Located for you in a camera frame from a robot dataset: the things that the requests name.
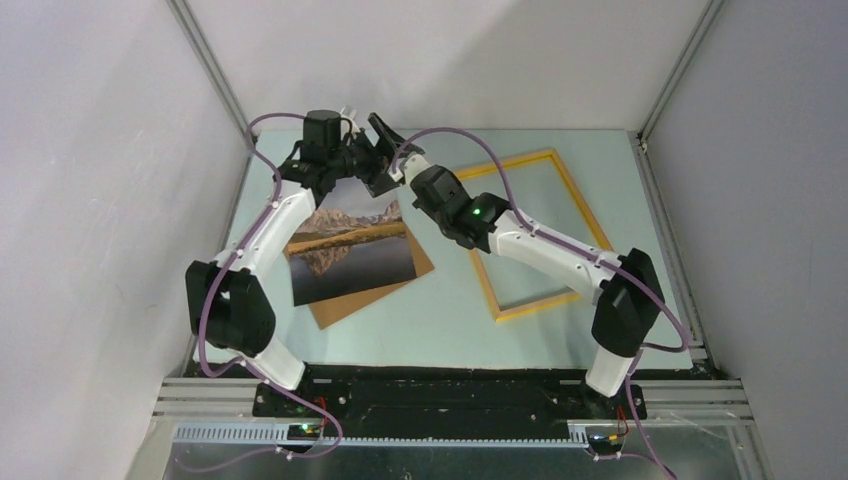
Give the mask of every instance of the photograph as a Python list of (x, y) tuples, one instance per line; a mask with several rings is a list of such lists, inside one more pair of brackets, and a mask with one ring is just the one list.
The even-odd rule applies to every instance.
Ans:
[(397, 194), (372, 198), (362, 182), (336, 183), (286, 246), (295, 305), (415, 279)]

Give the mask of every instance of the red wire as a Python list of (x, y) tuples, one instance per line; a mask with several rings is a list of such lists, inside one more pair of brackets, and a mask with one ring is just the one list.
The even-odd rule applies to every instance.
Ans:
[(630, 433), (630, 424), (627, 423), (627, 416), (624, 415), (624, 409), (621, 408), (621, 405), (618, 406), (618, 417), (620, 419), (620, 421), (618, 422), (618, 431), (619, 432), (621, 431), (621, 421), (623, 421), (624, 426), (627, 427), (627, 429), (624, 431), (624, 433), (619, 433), (619, 435), (621, 435), (623, 437), (623, 436), (627, 435), (628, 433)]
[[(327, 401), (324, 400), (324, 397), (318, 397), (317, 402), (321, 405), (321, 408), (323, 408), (324, 410), (327, 409)], [(324, 420), (321, 422), (321, 428), (324, 428), (324, 426), (326, 426), (326, 425), (327, 425), (327, 417), (324, 417)]]

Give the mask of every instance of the wooden picture frame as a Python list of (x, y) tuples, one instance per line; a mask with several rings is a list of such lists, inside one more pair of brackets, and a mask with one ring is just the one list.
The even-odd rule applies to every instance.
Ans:
[[(596, 246), (604, 250), (612, 250), (613, 248), (609, 239), (601, 228), (601, 225), (598, 223), (598, 220), (595, 218), (595, 215), (592, 213), (592, 210), (589, 208), (588, 203), (586, 203), (586, 199), (583, 198), (583, 195), (577, 188), (577, 184), (574, 182), (571, 174), (568, 173), (568, 169), (565, 167), (562, 158), (560, 158), (559, 153), (557, 153), (555, 149), (550, 148), (540, 150), (525, 155), (511, 157), (502, 161), (504, 169), (518, 168), (538, 162), (553, 163), (557, 173), (562, 179), (563, 185), (566, 190), (568, 190), (571, 199), (574, 200), (577, 210), (579, 210), (583, 220), (586, 222), (586, 226), (592, 234)], [(460, 180), (468, 180), (485, 175), (497, 175), (497, 173), (498, 170), (495, 164), (487, 162), (483, 165), (461, 169), (456, 172), (456, 176)], [(495, 290), (483, 265), (483, 260), (481, 259), (480, 254), (476, 250), (471, 250), (469, 254), (471, 255), (471, 263), (474, 266), (477, 277), (480, 279), (480, 285), (483, 288), (486, 303), (488, 304), (489, 310), (496, 322), (503, 322), (511, 318), (526, 315), (545, 308), (562, 305), (579, 298), (579, 295), (576, 292), (564, 292), (529, 301), (527, 303), (514, 305), (509, 308), (502, 308), (501, 304), (498, 302), (497, 296), (495, 295)]]

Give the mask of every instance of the mountain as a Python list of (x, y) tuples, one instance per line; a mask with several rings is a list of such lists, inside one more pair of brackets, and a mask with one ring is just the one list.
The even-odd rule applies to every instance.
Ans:
[(339, 229), (367, 227), (368, 222), (335, 208), (319, 208), (297, 229), (298, 232), (332, 232)]
[(398, 221), (400, 221), (400, 204), (397, 199), (395, 199), (388, 207), (386, 207), (386, 211), (380, 215), (378, 223)]
[(334, 263), (343, 259), (350, 253), (352, 247), (333, 247), (324, 248), (321, 250), (313, 250), (311, 252), (299, 253), (297, 258), (306, 262), (306, 267), (316, 277), (320, 277)]
[[(397, 199), (392, 201), (386, 210), (379, 215), (369, 217), (352, 217), (345, 212), (335, 208), (319, 208), (311, 217), (300, 225), (298, 233), (320, 233), (323, 237), (332, 237), (351, 230), (380, 225), (385, 223), (399, 222), (400, 204)], [(350, 253), (352, 247), (332, 247), (311, 252), (297, 254), (306, 262), (306, 266), (316, 276), (322, 275), (335, 262), (343, 259)]]

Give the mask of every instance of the black mounting plate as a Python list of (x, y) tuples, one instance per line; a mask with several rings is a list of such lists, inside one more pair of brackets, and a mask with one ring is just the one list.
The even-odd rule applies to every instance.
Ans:
[[(639, 417), (645, 418), (642, 389), (632, 385), (631, 392)], [(323, 398), (351, 437), (561, 439), (569, 437), (569, 420), (615, 419), (619, 405), (631, 416), (623, 390), (599, 402), (587, 396), (585, 385), (551, 380), (305, 380), (297, 393), (310, 401)], [(316, 414), (263, 383), (256, 389), (253, 416)]]

